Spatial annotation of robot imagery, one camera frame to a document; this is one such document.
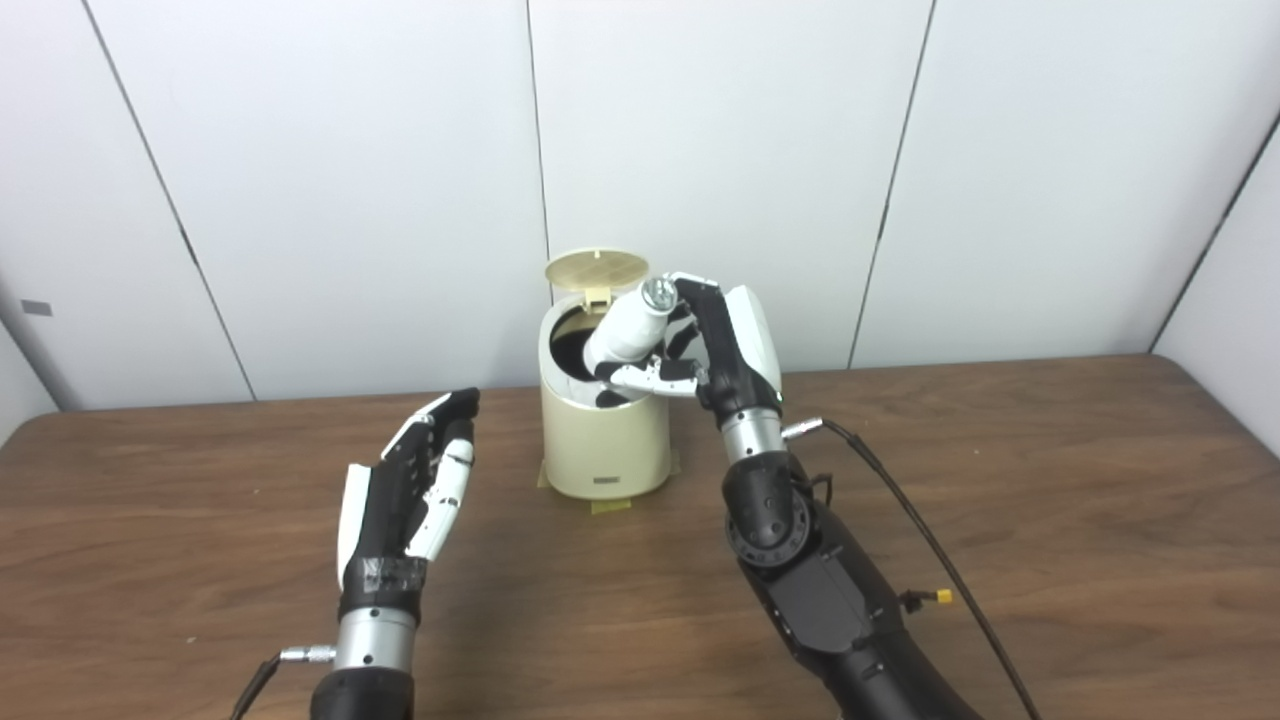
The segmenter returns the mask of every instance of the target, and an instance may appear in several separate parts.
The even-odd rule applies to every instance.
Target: robotic arm
[[[475,459],[475,388],[413,413],[374,468],[351,465],[338,520],[338,642],[284,648],[236,703],[239,720],[282,662],[332,662],[312,720],[410,720],[426,568],[453,527]]]
[[[707,368],[662,357],[667,322],[682,311],[707,343]],[[782,427],[781,373],[750,290],[723,293],[681,273],[650,279],[614,302],[584,360],[614,387],[694,396],[716,416],[730,461],[721,487],[728,544],[792,657],[847,720],[979,720],[911,639],[876,564],[814,500],[787,441],[822,420]]]

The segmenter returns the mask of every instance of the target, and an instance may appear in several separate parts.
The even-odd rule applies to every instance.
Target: black forearm
[[[795,562],[740,562],[796,660],[852,720],[979,720],[902,624],[897,596],[826,506],[799,496],[814,537]]]
[[[387,667],[325,675],[311,696],[311,720],[412,720],[413,678]]]

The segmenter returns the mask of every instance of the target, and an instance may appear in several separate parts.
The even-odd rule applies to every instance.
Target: open lid
[[[607,247],[572,250],[547,264],[547,279],[558,288],[584,293],[590,311],[609,306],[612,288],[640,282],[648,274],[644,258]]]

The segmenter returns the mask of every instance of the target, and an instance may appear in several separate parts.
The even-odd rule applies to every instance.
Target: cable
[[[279,653],[273,655],[270,660],[257,666],[257,673],[253,673],[253,676],[250,678],[248,685],[244,688],[244,692],[242,692],[239,700],[236,701],[236,707],[232,710],[230,720],[241,720],[241,717],[243,717],[244,714],[248,712],[248,707],[253,705],[255,700],[257,700],[257,693],[262,692],[262,688],[266,687],[266,683],[268,680],[271,679],[271,675],[275,675],[275,670],[279,666],[280,666]]]
[[[831,482],[831,473],[823,473],[820,475],[814,477],[812,480],[809,480],[809,484],[805,486],[805,488],[809,492],[813,492],[813,488],[818,486],[827,486],[827,497],[822,502],[827,507],[831,507],[831,495],[836,487],[835,483]]]
[[[922,518],[920,514],[915,510],[915,506],[911,505],[911,501],[906,497],[906,493],[902,492],[901,487],[899,487],[897,480],[895,480],[893,477],[888,474],[888,470],[886,470],[884,465],[881,464],[879,457],[876,457],[876,454],[872,452],[872,448],[868,447],[865,442],[863,442],[863,438],[858,437],[855,433],[846,430],[838,424],[832,423],[831,420],[823,420],[822,425],[828,430],[836,433],[841,438],[844,438],[844,441],[849,443],[849,447],[852,447],[854,452],[856,452],[858,456],[861,457],[863,461],[867,462],[867,465],[877,475],[879,475],[881,480],[884,482],[890,492],[893,493],[893,497],[897,498],[897,503],[902,506],[902,510],[906,512],[906,515],[911,519],[913,523],[915,523],[915,529],[918,529],[920,532],[920,536],[924,537],[924,542],[929,543],[929,548],[933,551],[933,555],[936,555],[938,557],[938,561],[942,562],[942,568],[947,571],[947,575],[951,578],[951,582],[955,583],[956,591],[960,593],[960,597],[963,597],[964,601],[969,603],[969,611],[973,612],[973,619],[978,621],[978,626],[982,629],[982,634],[987,637],[987,643],[991,646],[991,650],[996,652],[996,659],[1000,660],[1000,665],[1005,669],[1005,674],[1009,675],[1009,682],[1012,683],[1014,692],[1018,693],[1018,698],[1023,701],[1023,707],[1027,708],[1027,715],[1029,715],[1032,720],[1042,720],[1039,711],[1036,710],[1036,703],[1032,702],[1030,693],[1027,691],[1027,684],[1023,683],[1023,678],[1018,674],[1018,670],[1014,667],[1014,661],[1010,660],[1009,653],[1005,652],[1005,646],[1000,642],[1000,638],[996,635],[996,629],[991,626],[991,621],[987,620],[987,616],[982,612],[982,609],[978,607],[978,601],[974,600],[973,593],[969,592],[969,585],[966,585],[964,579],[960,578],[960,571],[956,570],[956,566],[951,562],[951,559],[947,557],[946,551],[942,550],[942,543],[938,542],[938,538],[933,537],[933,530],[929,529],[929,525],[925,524],[924,518]]]

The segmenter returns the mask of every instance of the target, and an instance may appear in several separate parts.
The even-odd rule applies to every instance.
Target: black tape
[[[421,557],[364,557],[366,593],[413,592],[426,583],[426,560]]]

